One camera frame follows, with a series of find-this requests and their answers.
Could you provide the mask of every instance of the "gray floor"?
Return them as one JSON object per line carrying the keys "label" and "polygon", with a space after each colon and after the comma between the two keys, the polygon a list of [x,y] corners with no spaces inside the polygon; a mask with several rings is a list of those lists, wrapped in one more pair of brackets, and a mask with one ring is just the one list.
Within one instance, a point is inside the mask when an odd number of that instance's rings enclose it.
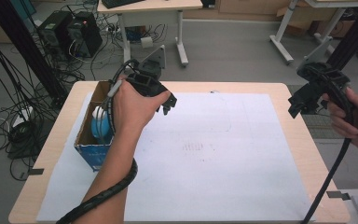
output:
{"label": "gray floor", "polygon": [[[42,3],[36,5],[35,20],[44,20],[53,10],[62,4]],[[179,56],[174,38],[176,25],[169,25],[164,41],[155,43],[155,47],[166,46],[167,67],[161,80],[169,81],[219,81],[219,82],[281,82],[286,85],[303,85],[305,80],[296,75],[296,67],[302,58],[317,47],[310,36],[295,37],[285,35],[282,42],[295,58],[286,65],[280,53],[269,42],[269,36],[278,30],[277,22],[256,21],[188,21],[184,22],[183,39],[189,65],[179,64]],[[24,73],[26,68],[20,54],[10,44],[0,45],[6,56]],[[132,46],[132,56],[142,60],[153,49]],[[117,71],[122,57],[120,50],[113,51],[108,45],[93,66],[98,80],[106,80]],[[93,80],[90,66],[85,64],[81,72],[86,80]],[[358,91],[358,59],[354,57],[343,72],[352,81],[352,87]],[[2,79],[9,83],[0,68]],[[0,84],[0,109],[12,103]],[[339,139],[315,139],[327,167],[330,167],[339,151]],[[23,182],[14,180],[9,172],[11,160],[5,151],[0,151],[0,223],[7,223],[7,216],[16,201]],[[18,167],[15,172],[22,173],[26,168]],[[339,189],[358,189],[358,150],[351,147],[344,162],[338,168],[334,178]]]}

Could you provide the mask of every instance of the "power strip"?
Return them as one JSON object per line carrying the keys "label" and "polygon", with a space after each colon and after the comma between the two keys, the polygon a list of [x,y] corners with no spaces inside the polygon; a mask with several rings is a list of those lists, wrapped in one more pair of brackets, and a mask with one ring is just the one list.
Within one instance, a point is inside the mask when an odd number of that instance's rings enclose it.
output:
{"label": "power strip", "polygon": [[21,110],[21,112],[19,113],[19,115],[17,116],[16,120],[14,120],[12,127],[14,128],[17,125],[27,121],[29,119],[29,117],[31,116],[33,110],[34,109],[31,106],[28,106],[28,108],[23,108]]}

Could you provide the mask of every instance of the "white table leg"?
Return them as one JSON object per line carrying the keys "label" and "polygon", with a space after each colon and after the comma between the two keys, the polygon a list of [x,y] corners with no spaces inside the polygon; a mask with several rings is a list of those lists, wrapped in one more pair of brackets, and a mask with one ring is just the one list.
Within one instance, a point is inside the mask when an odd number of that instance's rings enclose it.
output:
{"label": "white table leg", "polygon": [[182,28],[183,28],[183,11],[178,11],[178,36],[176,37],[176,46],[179,51],[180,61],[182,66],[186,67],[188,65],[188,59],[185,52],[185,47],[182,42]]}
{"label": "white table leg", "polygon": [[121,13],[118,14],[118,22],[120,23],[121,36],[123,38],[124,62],[126,62],[131,58],[131,47],[130,47],[130,41],[128,41],[126,35],[126,26],[125,26],[123,14]]}
{"label": "white table leg", "polygon": [[[334,16],[331,18],[330,22],[328,22],[327,26],[324,28],[324,31],[322,34],[315,33],[314,36],[318,40],[319,43],[323,43],[325,39],[330,35],[330,33],[333,31],[334,27],[336,26],[339,19],[341,19],[341,16],[344,14],[345,8],[338,8]],[[334,48],[330,45],[327,48],[327,52],[332,54],[334,51]]]}
{"label": "white table leg", "polygon": [[291,63],[294,59],[289,54],[289,52],[284,48],[284,46],[281,44],[281,39],[282,39],[284,30],[286,30],[287,24],[289,23],[290,18],[292,17],[293,11],[296,8],[297,2],[298,2],[298,0],[292,0],[290,2],[289,8],[287,8],[286,13],[283,16],[281,26],[279,27],[277,34],[269,36],[272,43],[275,45],[275,47],[278,49],[278,51],[281,53],[281,55],[286,60],[287,64]]}

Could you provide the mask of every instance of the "white paper sheet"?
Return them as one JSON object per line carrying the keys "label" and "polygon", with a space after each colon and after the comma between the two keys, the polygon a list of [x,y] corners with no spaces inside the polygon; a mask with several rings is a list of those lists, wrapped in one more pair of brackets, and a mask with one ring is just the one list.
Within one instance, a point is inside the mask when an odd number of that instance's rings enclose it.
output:
{"label": "white paper sheet", "polygon": [[[175,96],[176,107],[167,116],[157,113],[138,143],[126,221],[304,218],[310,201],[268,95]],[[73,146],[78,128],[72,132],[38,221],[57,220],[76,207],[95,176]]]}

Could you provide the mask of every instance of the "computer tower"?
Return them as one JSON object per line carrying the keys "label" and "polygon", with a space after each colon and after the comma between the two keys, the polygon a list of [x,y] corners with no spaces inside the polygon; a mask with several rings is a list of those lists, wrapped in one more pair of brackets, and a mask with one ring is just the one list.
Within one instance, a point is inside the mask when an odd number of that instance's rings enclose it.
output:
{"label": "computer tower", "polygon": [[92,58],[103,40],[100,29],[90,12],[79,12],[67,27],[69,36],[75,41],[76,57]]}
{"label": "computer tower", "polygon": [[53,12],[39,27],[39,34],[50,46],[69,47],[71,38],[66,27],[73,20],[69,11]]}

